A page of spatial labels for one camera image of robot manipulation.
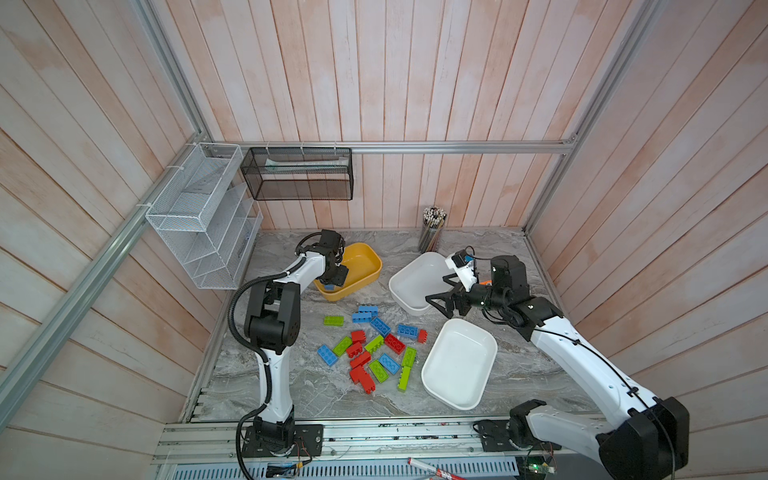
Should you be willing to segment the blue lego brick pair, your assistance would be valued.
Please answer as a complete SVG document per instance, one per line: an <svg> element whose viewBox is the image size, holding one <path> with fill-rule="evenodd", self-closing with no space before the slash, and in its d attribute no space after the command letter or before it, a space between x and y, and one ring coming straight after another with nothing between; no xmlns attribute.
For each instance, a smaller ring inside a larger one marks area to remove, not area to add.
<svg viewBox="0 0 768 480"><path fill-rule="evenodd" d="M360 305L358 310L352 314L352 321L357 323L370 323L376 319L379 314L379 308L375 305Z"/></svg>

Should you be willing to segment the red lego brick bottom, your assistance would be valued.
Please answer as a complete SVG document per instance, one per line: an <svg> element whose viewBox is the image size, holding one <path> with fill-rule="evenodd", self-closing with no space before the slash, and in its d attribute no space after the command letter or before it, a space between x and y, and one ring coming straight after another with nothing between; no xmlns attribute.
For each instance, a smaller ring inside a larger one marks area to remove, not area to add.
<svg viewBox="0 0 768 480"><path fill-rule="evenodd" d="M372 394L376 389L374 380L363 366L353 368L350 371L350 378L354 384L360 385L366 394Z"/></svg>

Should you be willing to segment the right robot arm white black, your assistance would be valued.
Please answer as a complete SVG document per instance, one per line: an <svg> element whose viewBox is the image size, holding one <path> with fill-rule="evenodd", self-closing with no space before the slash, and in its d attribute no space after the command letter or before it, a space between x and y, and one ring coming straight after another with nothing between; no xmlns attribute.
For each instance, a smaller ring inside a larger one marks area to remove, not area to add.
<svg viewBox="0 0 768 480"><path fill-rule="evenodd" d="M538 399L510 411L511 445L528 450L558 444L601 464L614 479L674 478L689 461L690 414L677 399L662 399L623 373L577 332L548 299L532 294L523 262L490 258L491 280L477 278L476 258L460 250L445 259L450 290L426 296L444 316L478 308L552 358L593 400L604 421L559 411Z"/></svg>

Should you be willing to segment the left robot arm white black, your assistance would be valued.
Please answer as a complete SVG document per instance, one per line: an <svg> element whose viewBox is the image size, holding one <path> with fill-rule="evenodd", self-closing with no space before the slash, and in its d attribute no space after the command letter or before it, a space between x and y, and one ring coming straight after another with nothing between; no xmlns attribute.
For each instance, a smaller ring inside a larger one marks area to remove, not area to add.
<svg viewBox="0 0 768 480"><path fill-rule="evenodd" d="M295 445L294 402L290 394L291 347L301 327L301 295L314 281L341 286L348 275L342 264L345 240L323 229L302 238L295 259L283 270L245 282L228 307L227 324L237 343L258 362L258 406L238 423L236 449L290 452Z"/></svg>

